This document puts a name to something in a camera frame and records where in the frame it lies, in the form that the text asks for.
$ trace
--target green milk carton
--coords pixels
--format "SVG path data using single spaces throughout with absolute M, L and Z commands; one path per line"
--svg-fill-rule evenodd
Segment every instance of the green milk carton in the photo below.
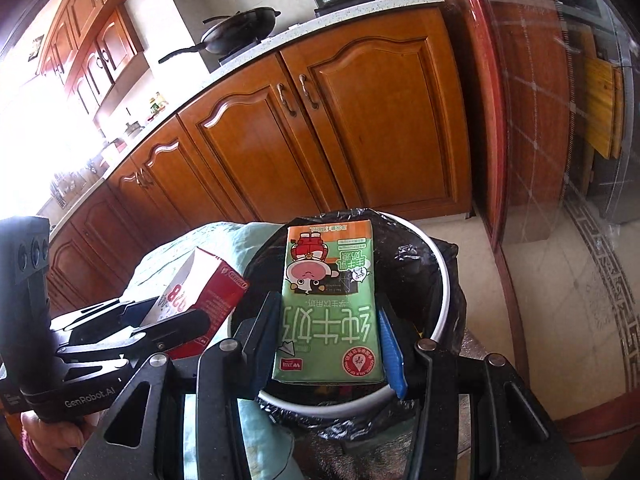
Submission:
M 280 346 L 283 383 L 384 380 L 368 220 L 289 228 Z

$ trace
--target person's hand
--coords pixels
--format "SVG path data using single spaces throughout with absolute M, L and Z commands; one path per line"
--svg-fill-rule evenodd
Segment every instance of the person's hand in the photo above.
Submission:
M 81 428 L 71 422 L 47 424 L 35 412 L 22 413 L 20 420 L 40 456 L 59 471 L 66 472 L 76 457 L 74 448 L 84 445 L 94 432 L 99 416 L 99 413 L 85 416 Z

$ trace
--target red and white box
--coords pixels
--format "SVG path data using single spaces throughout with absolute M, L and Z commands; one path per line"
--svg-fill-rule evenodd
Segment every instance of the red and white box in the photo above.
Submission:
M 182 264 L 162 296 L 154 303 L 141 326 L 200 308 L 209 316 L 203 336 L 167 352 L 172 359 L 201 354 L 249 287 L 225 260 L 199 247 Z

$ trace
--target light blue cloth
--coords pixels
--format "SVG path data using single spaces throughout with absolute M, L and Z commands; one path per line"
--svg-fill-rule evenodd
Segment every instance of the light blue cloth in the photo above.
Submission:
M 219 256 L 235 270 L 244 273 L 258 249 L 280 225 L 252 222 L 207 224 L 176 238 L 147 254 L 133 274 L 124 300 L 146 300 L 159 296 L 171 283 L 175 273 L 200 247 Z M 228 324 L 210 344 L 228 337 Z M 195 396 L 186 396 L 184 404 L 184 479 L 197 480 L 195 456 Z M 269 415 L 252 400 L 238 400 L 242 438 L 253 480 L 303 480 L 292 458 L 294 438 L 289 430 L 273 424 Z

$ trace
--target pan handle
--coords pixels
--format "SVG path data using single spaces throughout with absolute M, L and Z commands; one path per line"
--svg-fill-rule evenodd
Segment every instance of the pan handle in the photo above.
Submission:
M 174 50 L 173 52 L 168 53 L 166 56 L 158 59 L 158 63 L 164 63 L 168 59 L 171 59 L 173 56 L 177 56 L 178 54 L 186 54 L 187 52 L 199 52 L 200 50 L 204 50 L 206 47 L 207 44 L 202 42 L 193 46 L 188 46 L 186 48 L 179 48 L 178 50 Z
M 224 20 L 225 18 L 231 18 L 231 16 L 213 16 L 212 18 L 207 18 L 206 20 L 202 20 L 202 23 L 215 22 L 216 20 Z

